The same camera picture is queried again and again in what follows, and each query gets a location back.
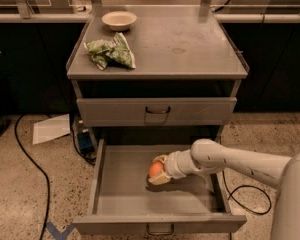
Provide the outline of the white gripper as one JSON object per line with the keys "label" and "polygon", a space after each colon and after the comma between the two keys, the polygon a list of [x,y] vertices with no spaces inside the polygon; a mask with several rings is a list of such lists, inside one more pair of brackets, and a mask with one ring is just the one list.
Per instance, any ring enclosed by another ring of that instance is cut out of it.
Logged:
{"label": "white gripper", "polygon": [[149,183],[152,185],[163,185],[170,182],[171,178],[181,179],[185,177],[185,174],[181,171],[178,161],[181,158],[181,151],[170,153],[169,155],[156,156],[152,163],[160,162],[164,164],[165,172],[160,172],[158,175],[150,177]]}

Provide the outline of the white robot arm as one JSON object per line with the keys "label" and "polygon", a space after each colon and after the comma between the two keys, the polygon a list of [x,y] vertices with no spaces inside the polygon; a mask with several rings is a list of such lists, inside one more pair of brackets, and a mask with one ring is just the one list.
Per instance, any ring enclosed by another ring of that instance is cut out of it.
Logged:
{"label": "white robot arm", "polygon": [[190,174],[207,176],[226,168],[276,190],[271,240],[300,240],[300,153],[293,157],[225,147],[199,139],[185,151],[152,160],[148,181],[162,185]]}

